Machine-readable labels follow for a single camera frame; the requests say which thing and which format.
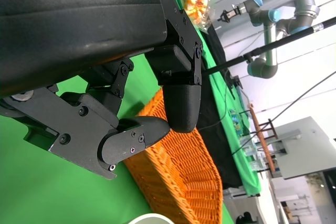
white wall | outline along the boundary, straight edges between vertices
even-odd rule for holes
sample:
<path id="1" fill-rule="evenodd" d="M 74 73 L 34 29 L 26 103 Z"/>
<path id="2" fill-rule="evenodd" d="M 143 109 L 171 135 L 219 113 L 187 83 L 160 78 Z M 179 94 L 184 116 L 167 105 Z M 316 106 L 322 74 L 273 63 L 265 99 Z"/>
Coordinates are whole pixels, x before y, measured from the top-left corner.
<path id="1" fill-rule="evenodd" d="M 244 0 L 221 0 L 216 7 L 216 16 L 219 17 L 223 9 L 229 9 L 231 4 L 238 4 Z M 331 0 L 315 0 L 322 5 Z M 292 7 L 283 7 L 281 18 L 293 16 Z M 321 6 L 320 15 L 314 24 L 336 16 L 336 1 Z M 238 17 L 232 24 L 214 22 L 218 28 L 217 34 L 224 47 L 226 58 L 232 59 L 249 46 L 258 35 L 244 39 L 262 30 L 262 27 L 253 27 L 245 15 Z M 260 122 L 273 118 L 304 93 L 311 86 L 319 82 L 333 71 L 336 71 L 336 27 L 325 29 L 316 34 L 297 40 L 278 48 L 278 73 L 271 79 L 259 79 L 247 74 L 245 63 L 231 67 L 232 75 L 239 75 L 244 91 L 254 104 Z M 264 45 L 261 35 L 249 48 Z M 286 111 L 274 122 L 280 126 L 306 116 L 312 116 L 316 122 L 332 138 L 336 137 L 336 127 L 333 124 L 336 115 L 336 76 L 321 84 L 309 94 L 306 99 Z"/>
<path id="2" fill-rule="evenodd" d="M 302 224 L 322 224 L 305 177 L 284 180 L 273 178 L 276 198 L 286 201 L 292 215 L 300 216 Z"/>

black cloth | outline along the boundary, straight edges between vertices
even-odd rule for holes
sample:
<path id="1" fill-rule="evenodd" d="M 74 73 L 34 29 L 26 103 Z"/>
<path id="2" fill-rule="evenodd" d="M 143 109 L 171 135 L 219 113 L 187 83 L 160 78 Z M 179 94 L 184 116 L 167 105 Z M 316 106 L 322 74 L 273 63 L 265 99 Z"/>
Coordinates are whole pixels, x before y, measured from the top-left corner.
<path id="1" fill-rule="evenodd" d="M 201 107 L 196 127 L 201 129 L 218 121 L 219 115 L 210 79 L 209 77 L 202 77 Z M 222 124 L 218 123 L 210 128 L 200 130 L 199 133 L 219 171 L 223 188 L 237 188 L 243 185 Z"/>
<path id="2" fill-rule="evenodd" d="M 201 32 L 204 41 L 206 42 L 209 51 L 211 52 L 211 55 L 216 63 L 216 65 L 221 65 L 226 62 L 225 52 L 222 46 L 221 41 L 219 40 L 219 37 L 217 36 L 216 30 L 213 25 L 210 25 L 210 27 L 207 30 L 207 33 Z M 225 80 L 226 84 L 231 87 L 232 86 L 232 79 L 230 71 L 227 71 L 227 69 L 223 69 L 220 71 L 223 79 Z M 232 97 L 234 99 L 235 96 L 233 95 L 231 89 L 229 90 Z"/>

orange wicker basket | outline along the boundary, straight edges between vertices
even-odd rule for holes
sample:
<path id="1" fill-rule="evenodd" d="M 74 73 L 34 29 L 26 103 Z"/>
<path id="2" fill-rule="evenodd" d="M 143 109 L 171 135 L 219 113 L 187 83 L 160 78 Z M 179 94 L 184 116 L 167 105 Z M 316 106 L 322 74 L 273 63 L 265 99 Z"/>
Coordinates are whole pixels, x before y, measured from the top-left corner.
<path id="1" fill-rule="evenodd" d="M 166 119 L 162 90 L 139 115 Z M 124 162 L 154 212 L 175 224 L 222 223 L 222 182 L 198 130 L 171 131 Z"/>

black pole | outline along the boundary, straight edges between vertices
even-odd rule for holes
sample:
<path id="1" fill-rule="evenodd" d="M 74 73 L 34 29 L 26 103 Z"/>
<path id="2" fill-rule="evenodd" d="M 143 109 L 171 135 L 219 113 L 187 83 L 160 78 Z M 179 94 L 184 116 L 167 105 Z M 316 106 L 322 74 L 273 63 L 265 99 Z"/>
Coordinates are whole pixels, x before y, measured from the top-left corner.
<path id="1" fill-rule="evenodd" d="M 222 69 L 226 69 L 228 67 L 232 67 L 236 64 L 239 64 L 239 63 L 242 63 L 246 60 L 250 60 L 253 56 L 258 56 L 258 55 L 261 55 L 263 54 L 264 52 L 268 52 L 270 50 L 273 50 L 275 48 L 278 48 L 278 47 L 281 47 L 283 45 L 286 45 L 288 43 L 291 43 L 297 39 L 301 39 L 305 36 L 308 36 L 308 35 L 311 35 L 313 33 L 316 33 L 318 31 L 321 31 L 323 29 L 326 29 L 330 26 L 333 26 L 336 24 L 336 17 L 333 17 L 331 19 L 328 19 L 326 21 L 323 21 L 317 25 L 314 25 L 314 26 L 311 26 L 305 30 L 302 30 L 298 33 L 295 33 L 295 34 L 292 34 L 290 36 L 287 36 L 285 38 L 282 38 L 280 40 L 277 40 L 275 42 L 272 42 L 270 44 L 267 44 L 267 45 L 264 45 L 262 47 L 258 47 L 250 52 L 247 52 L 246 54 L 242 55 L 242 56 L 239 56 L 237 58 L 234 58 L 232 60 L 229 60 L 227 61 L 226 63 L 224 64 L 221 64 L 221 65 L 218 65 L 216 67 L 213 67 L 213 68 L 209 68 L 209 69 L 206 69 L 202 72 L 202 75 L 210 75 L 212 73 L 215 73 L 215 72 L 218 72 L 218 71 L 221 71 Z"/>

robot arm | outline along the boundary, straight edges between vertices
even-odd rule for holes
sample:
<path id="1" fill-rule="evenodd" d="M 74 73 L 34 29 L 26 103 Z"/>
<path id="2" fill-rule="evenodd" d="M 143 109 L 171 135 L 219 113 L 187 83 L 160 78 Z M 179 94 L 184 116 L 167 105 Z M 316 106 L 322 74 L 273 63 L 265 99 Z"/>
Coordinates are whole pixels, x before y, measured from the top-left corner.
<path id="1" fill-rule="evenodd" d="M 106 178 L 163 138 L 190 132 L 201 99 L 202 42 L 173 0 L 0 0 L 0 114 L 26 140 Z M 145 53 L 163 86 L 167 122 L 118 120 L 129 59 Z M 58 97 L 75 75 L 83 94 Z"/>

